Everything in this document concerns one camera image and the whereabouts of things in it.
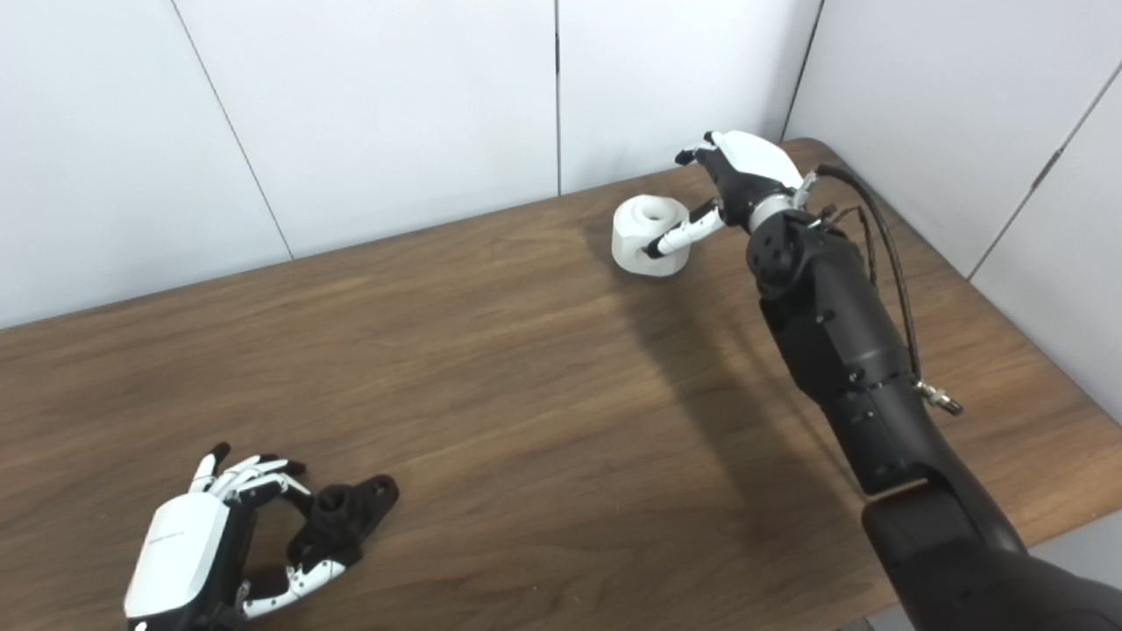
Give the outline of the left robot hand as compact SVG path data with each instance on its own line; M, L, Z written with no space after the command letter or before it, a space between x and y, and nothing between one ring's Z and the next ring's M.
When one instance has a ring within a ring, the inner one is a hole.
M309 518L314 494L298 481L298 461L258 454L222 467L229 452L229 443L217 443L188 490L153 513L125 592L129 630L239 630L307 598L360 559L360 548L325 542L314 531L298 536L280 570L248 578L259 509L284 499Z

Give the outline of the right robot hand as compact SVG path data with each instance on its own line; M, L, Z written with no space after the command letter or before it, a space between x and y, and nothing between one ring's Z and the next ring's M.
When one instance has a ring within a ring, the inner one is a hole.
M661 259L700 241L721 227L752 234L770 216L795 211L803 176L778 144L745 131L705 132L703 140L675 155L675 164L697 163L712 180L716 195L691 211L641 252Z

